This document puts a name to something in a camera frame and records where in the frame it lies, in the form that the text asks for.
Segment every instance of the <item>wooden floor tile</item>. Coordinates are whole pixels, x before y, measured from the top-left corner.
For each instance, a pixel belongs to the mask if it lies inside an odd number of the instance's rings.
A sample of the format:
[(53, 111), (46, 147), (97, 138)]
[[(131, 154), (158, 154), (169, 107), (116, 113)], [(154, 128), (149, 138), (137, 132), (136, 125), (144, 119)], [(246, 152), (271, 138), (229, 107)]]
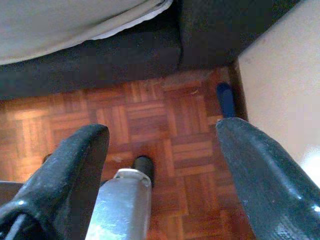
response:
[(220, 150), (219, 69), (50, 96), (0, 101), (0, 180), (26, 181), (60, 141), (107, 125), (101, 180), (135, 157), (155, 163), (148, 240), (252, 240)]

